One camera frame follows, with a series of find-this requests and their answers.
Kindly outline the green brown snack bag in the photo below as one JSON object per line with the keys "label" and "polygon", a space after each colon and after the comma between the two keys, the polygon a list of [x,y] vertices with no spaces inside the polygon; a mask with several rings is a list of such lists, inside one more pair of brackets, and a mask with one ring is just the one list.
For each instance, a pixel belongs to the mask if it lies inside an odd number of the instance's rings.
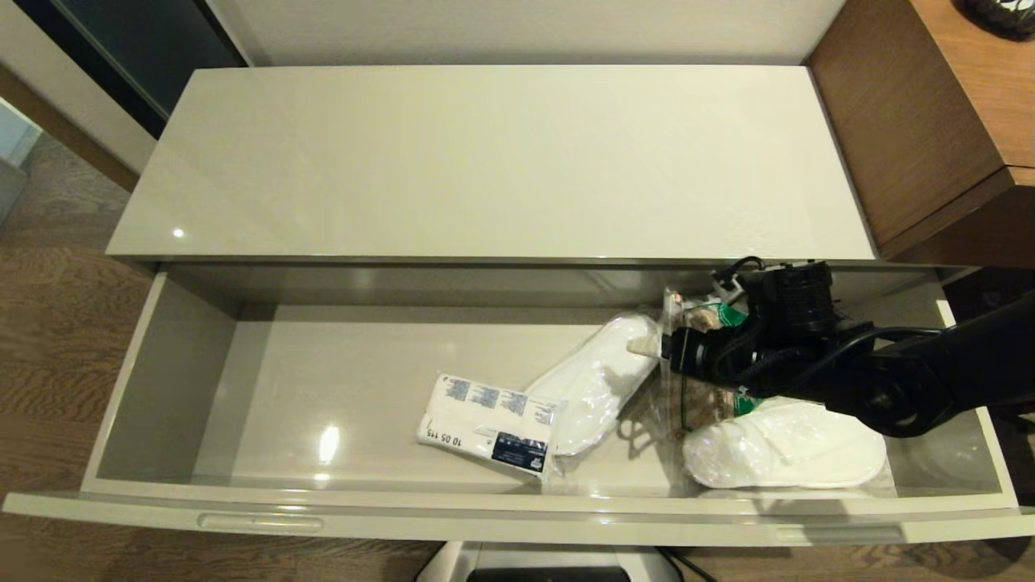
{"label": "green brown snack bag", "polygon": [[[720,296],[691,296],[666,288],[659,327],[661,334],[673,334],[680,327],[694,331],[735,328],[748,317],[746,301],[741,299],[727,305]],[[670,362],[661,358],[658,363],[659,380],[652,392],[654,416],[666,437],[680,437],[684,433],[705,428],[710,424],[747,414],[760,400],[724,390],[694,378],[670,371]]]}

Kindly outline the white bagged slipper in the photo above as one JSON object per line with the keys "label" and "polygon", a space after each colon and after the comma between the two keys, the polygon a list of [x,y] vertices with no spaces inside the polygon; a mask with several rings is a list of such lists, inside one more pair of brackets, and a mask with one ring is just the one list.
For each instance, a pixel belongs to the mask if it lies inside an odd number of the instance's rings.
{"label": "white bagged slipper", "polygon": [[659,362],[628,352],[626,343],[650,334],[661,334],[661,325],[649,314],[618,314],[525,388],[564,404],[555,456],[587,453],[618,426],[619,413]]}
{"label": "white bagged slipper", "polygon": [[882,434],[849,415],[776,397],[734,419],[696,428],[682,442],[685,471],[704,487],[857,487],[887,462]]}

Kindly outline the white tissue pack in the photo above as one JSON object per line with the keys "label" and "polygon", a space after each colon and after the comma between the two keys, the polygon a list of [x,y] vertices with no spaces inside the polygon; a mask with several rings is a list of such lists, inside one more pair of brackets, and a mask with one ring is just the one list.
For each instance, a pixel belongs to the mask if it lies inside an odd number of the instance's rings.
{"label": "white tissue pack", "polygon": [[441,373],[416,439],[544,481],[553,469],[563,410],[558,400]]}

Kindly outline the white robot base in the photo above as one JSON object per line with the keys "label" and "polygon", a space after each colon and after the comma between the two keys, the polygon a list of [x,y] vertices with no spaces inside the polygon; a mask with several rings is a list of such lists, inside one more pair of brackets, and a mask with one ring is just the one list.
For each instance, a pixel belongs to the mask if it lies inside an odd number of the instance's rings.
{"label": "white robot base", "polygon": [[654,546],[447,542],[414,582],[686,582]]}

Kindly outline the beige glossy cabinet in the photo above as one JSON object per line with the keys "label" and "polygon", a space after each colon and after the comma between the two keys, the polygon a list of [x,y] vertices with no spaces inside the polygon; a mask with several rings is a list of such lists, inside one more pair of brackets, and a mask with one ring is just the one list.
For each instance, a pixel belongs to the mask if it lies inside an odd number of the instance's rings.
{"label": "beige glossy cabinet", "polygon": [[622,301],[757,255],[844,305],[938,269],[877,258],[814,79],[773,65],[200,70],[107,252],[139,265],[558,275]]}

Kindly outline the brown wooden cabinet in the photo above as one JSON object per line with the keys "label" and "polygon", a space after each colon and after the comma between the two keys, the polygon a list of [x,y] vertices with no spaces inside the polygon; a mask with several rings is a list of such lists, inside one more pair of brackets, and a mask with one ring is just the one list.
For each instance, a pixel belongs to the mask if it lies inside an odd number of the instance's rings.
{"label": "brown wooden cabinet", "polygon": [[810,55],[877,255],[1035,269],[1035,26],[995,0],[846,0]]}

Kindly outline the dark decorative bowl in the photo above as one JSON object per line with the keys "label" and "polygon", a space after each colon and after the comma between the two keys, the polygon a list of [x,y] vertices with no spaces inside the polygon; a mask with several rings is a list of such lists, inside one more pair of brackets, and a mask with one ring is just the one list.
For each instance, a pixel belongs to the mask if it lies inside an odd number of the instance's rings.
{"label": "dark decorative bowl", "polygon": [[1012,40],[1035,37],[1035,0],[953,0],[979,27]]}

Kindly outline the dark glass door panel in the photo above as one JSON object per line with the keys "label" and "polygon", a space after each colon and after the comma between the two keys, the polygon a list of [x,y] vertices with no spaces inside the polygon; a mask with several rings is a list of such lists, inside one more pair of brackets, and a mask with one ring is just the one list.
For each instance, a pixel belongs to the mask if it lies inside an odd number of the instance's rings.
{"label": "dark glass door panel", "polygon": [[195,71],[248,64],[208,0],[12,1],[155,139]]}

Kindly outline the pale blue white furniture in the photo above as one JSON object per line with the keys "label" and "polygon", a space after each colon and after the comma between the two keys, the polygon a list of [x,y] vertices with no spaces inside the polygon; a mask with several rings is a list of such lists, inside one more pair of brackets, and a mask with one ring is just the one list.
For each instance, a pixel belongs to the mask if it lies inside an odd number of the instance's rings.
{"label": "pale blue white furniture", "polygon": [[0,97],[0,228],[28,183],[23,166],[41,134],[40,126]]}

